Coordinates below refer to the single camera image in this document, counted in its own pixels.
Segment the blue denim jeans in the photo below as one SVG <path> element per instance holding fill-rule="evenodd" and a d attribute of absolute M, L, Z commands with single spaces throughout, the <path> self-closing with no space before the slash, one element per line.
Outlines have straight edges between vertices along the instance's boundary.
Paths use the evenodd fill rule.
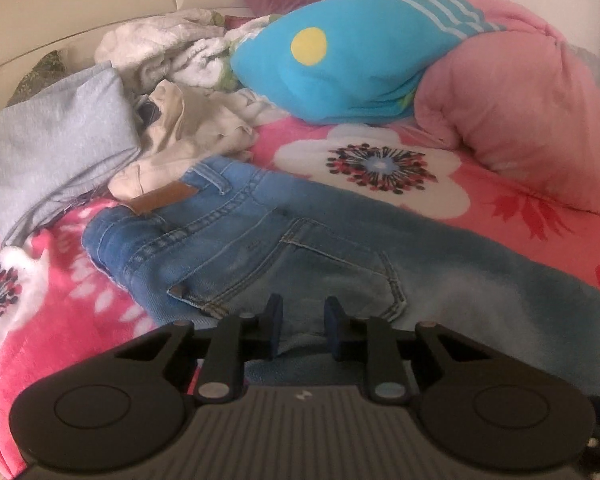
<path fill-rule="evenodd" d="M 255 384 L 345 382 L 324 302 L 409 330 L 434 321 L 600 392 L 600 291 L 464 229 L 289 174 L 213 156 L 166 206 L 109 207 L 82 244 L 159 325 L 205 328 L 284 302 L 278 356 Z"/>

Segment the red floral bed blanket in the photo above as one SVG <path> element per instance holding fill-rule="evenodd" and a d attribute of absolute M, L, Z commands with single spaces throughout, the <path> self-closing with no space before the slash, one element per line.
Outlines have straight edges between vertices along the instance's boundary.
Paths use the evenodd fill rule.
<path fill-rule="evenodd" d="M 475 232 L 600 291 L 600 215 L 544 200 L 463 150 L 432 148 L 393 126 L 315 127 L 286 118 L 258 128 L 251 161 Z M 108 206 L 106 198 L 93 200 L 23 248 L 0 248 L 5 476 L 23 466 L 8 426 L 16 396 L 50 373 L 151 329 L 144 309 L 97 271 L 82 248 L 87 222 Z"/>

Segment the light blue sweatshirt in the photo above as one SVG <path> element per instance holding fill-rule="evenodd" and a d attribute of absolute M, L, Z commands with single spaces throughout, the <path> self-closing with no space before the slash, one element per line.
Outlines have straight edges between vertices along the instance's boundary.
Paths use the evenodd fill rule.
<path fill-rule="evenodd" d="M 123 81 L 81 70 L 0 111 L 0 246 L 20 246 L 140 154 Z"/>

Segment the beige garment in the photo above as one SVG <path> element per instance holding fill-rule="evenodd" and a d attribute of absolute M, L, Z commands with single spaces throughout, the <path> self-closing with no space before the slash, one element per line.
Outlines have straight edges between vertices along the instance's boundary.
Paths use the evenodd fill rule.
<path fill-rule="evenodd" d="M 140 135 L 140 154 L 118 171 L 108 190 L 132 200 L 183 177 L 211 155 L 246 162 L 259 139 L 258 128 L 288 113 L 248 89 L 219 92 L 163 80 L 149 96 L 159 116 Z"/>

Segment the pink floral duvet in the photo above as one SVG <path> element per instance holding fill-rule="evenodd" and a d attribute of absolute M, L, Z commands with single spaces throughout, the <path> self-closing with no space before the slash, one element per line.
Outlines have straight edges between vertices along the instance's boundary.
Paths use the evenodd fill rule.
<path fill-rule="evenodd" d="M 497 174 L 600 214 L 600 57 L 510 0 L 414 1 L 481 29 L 427 66 L 388 122 L 412 120 L 427 139 L 464 144 Z"/>

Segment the dark floral pillow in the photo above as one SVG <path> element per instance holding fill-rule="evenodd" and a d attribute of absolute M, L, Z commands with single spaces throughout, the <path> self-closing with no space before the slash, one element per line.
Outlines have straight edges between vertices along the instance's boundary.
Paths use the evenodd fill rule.
<path fill-rule="evenodd" d="M 67 77 L 68 73 L 59 50 L 46 53 L 30 72 L 23 76 L 7 105 L 12 106 L 31 99 L 45 88 Z"/>

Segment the white grey patterned blanket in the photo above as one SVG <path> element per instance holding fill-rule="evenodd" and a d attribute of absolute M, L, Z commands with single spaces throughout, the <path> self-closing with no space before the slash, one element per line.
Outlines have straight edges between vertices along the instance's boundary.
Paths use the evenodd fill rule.
<path fill-rule="evenodd" d="M 110 64 L 125 88 L 148 94 L 161 81 L 233 92 L 240 82 L 230 59 L 243 42 L 257 37 L 277 14 L 238 18 L 208 9 L 187 9 L 139 18 L 106 32 L 94 62 Z"/>

